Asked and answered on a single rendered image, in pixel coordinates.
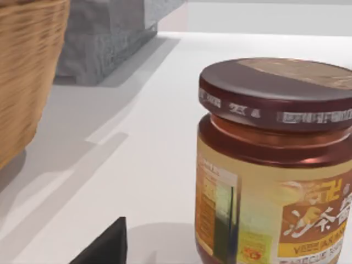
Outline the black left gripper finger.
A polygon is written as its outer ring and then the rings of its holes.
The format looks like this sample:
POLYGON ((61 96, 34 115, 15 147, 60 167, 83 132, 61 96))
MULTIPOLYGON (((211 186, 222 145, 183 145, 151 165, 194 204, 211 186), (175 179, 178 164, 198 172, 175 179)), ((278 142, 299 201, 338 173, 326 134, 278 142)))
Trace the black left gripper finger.
POLYGON ((119 217, 68 264, 127 264, 127 223, 119 217))

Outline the brown sauce jar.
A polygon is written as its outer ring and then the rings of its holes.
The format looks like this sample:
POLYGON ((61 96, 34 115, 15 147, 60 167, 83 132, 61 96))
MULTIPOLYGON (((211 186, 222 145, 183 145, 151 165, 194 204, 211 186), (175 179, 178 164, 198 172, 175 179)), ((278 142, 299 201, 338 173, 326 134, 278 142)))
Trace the brown sauce jar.
POLYGON ((199 77, 203 264, 337 264, 352 208, 352 70, 240 58, 199 77))

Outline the woven wicker basket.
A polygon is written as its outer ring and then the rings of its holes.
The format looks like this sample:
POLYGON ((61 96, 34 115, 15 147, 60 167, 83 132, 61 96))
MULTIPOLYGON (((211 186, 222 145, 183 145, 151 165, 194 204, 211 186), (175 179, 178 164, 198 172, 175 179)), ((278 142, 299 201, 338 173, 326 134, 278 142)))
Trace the woven wicker basket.
POLYGON ((0 169, 36 134, 69 12, 70 0, 0 0, 0 169))

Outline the grey stone block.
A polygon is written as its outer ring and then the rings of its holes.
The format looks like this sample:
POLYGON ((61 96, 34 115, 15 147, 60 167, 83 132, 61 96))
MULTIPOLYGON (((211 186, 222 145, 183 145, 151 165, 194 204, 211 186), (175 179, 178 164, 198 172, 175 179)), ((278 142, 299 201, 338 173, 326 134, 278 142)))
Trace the grey stone block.
POLYGON ((158 33, 186 0, 71 0, 56 76, 97 85, 158 33))

